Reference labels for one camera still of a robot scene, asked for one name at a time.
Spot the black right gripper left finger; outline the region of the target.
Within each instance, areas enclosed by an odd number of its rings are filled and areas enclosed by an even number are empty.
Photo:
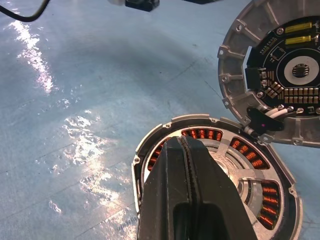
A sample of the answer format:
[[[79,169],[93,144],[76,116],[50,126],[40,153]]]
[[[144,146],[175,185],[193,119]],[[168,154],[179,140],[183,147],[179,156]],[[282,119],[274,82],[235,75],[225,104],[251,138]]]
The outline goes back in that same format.
[[[167,140],[143,184],[137,240],[195,240],[188,154],[195,139]]]

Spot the silver motor housing copper coils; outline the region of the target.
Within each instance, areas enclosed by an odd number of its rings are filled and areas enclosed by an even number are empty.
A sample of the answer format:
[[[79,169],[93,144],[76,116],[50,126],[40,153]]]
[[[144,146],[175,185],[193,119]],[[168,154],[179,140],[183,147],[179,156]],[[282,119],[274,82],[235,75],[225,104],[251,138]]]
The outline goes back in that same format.
[[[147,155],[147,147],[150,147],[155,140],[159,140],[160,137],[164,134],[173,132],[174,130],[179,130],[187,127],[196,127],[196,126],[206,126],[206,127],[216,127],[227,129],[233,133],[238,133],[245,139],[247,139],[255,147],[258,147],[260,150],[266,151],[268,157],[272,157],[272,163],[279,161],[280,178],[283,180],[284,186],[284,223],[280,225],[280,237],[283,237],[284,240],[298,240],[299,234],[302,228],[303,221],[303,205],[301,199],[298,197],[295,189],[295,179],[292,174],[289,172],[288,168],[285,166],[284,162],[275,152],[274,148],[266,143],[262,143],[252,136],[247,135],[242,131],[240,124],[231,121],[226,118],[216,119],[212,118],[207,114],[190,114],[175,117],[171,119],[170,122],[165,124],[160,124],[151,130],[140,142],[135,151],[135,156],[132,163],[132,181],[133,181],[133,191],[134,191],[134,201],[135,208],[138,215],[138,224],[140,221],[140,208],[142,202],[141,199],[137,198],[137,184],[136,181],[142,175],[142,157]],[[246,210],[246,213],[249,217],[249,220],[252,224],[252,220],[249,216],[246,205],[243,203],[243,206]]]

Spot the silver lid with circuit board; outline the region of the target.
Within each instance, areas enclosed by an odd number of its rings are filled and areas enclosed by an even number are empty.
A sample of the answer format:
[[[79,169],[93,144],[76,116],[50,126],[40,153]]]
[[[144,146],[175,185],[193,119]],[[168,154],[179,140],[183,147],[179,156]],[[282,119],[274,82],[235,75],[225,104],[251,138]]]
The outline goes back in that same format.
[[[244,133],[320,148],[320,0],[251,0],[217,57],[223,103]]]

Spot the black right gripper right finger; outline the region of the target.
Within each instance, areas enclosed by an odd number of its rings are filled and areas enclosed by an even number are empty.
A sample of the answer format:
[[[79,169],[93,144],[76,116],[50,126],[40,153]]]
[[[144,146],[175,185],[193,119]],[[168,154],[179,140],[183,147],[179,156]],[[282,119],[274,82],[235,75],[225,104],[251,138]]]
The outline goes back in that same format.
[[[238,190],[206,146],[181,137],[191,193],[189,240],[258,240]]]

